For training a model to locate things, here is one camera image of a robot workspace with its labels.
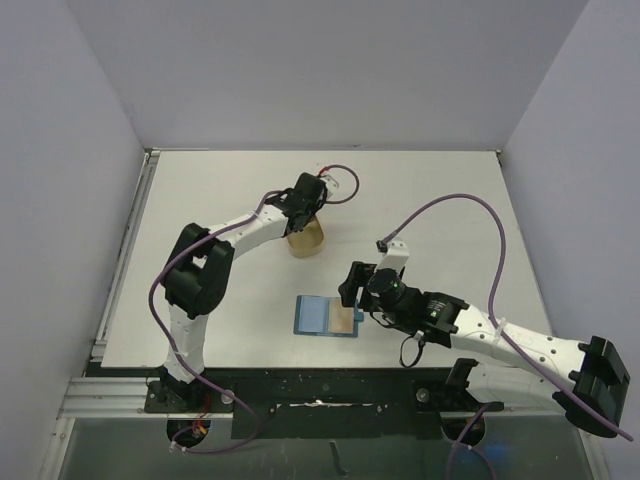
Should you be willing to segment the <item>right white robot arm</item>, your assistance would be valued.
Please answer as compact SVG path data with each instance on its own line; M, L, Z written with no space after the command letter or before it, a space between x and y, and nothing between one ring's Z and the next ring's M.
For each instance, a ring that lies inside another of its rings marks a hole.
M356 261L339 286L345 307L381 313L392 329L420 344L485 355L537 377L551 402L574 426L604 438L621 434L630 374L614 344L528 330L489 315L457 297L406 285L400 273Z

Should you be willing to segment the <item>blue leather card holder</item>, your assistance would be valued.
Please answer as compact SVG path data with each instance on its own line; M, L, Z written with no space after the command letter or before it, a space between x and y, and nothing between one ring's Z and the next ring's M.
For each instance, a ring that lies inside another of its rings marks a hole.
M355 331L352 335L335 335L328 332L329 306L336 303L341 304L337 297L299 295L296 299L293 333L303 336L357 337L358 327L364 321L364 315L357 307L348 307L354 311Z

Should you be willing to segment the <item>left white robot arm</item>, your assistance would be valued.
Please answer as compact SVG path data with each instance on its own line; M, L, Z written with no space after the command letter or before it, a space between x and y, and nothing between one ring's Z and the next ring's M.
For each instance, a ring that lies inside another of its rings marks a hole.
M298 233L338 190L330 175L302 173L292 188L266 193L249 214L205 228L183 228L158 282L169 306L169 353L160 378L180 410L200 405L209 315L224 298L233 262L271 240Z

